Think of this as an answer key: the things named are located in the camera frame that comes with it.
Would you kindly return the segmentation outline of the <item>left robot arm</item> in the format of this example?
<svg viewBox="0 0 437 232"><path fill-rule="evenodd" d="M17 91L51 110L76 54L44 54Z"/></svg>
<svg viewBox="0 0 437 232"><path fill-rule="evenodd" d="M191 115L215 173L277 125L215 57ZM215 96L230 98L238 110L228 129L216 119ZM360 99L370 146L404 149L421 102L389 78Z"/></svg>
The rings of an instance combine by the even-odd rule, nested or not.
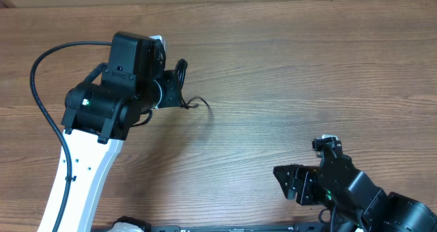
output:
<svg viewBox="0 0 437 232"><path fill-rule="evenodd" d="M159 36L117 32L109 60L99 64L65 99L60 130L36 91L36 68L31 69L35 101L61 142L55 181L39 231L90 231L100 195L117 155L140 117L155 109L184 107L182 86L186 62L166 70L165 41Z"/></svg>

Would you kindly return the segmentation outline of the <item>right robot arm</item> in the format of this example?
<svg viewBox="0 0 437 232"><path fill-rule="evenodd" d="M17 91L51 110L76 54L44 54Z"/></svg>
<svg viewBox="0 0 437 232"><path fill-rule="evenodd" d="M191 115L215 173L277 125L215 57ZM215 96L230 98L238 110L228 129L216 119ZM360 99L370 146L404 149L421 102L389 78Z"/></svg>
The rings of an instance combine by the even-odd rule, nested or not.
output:
<svg viewBox="0 0 437 232"><path fill-rule="evenodd" d="M436 214L421 202L385 191L347 156L326 154L320 166L276 166L273 174L287 199L323 205L363 231L435 231Z"/></svg>

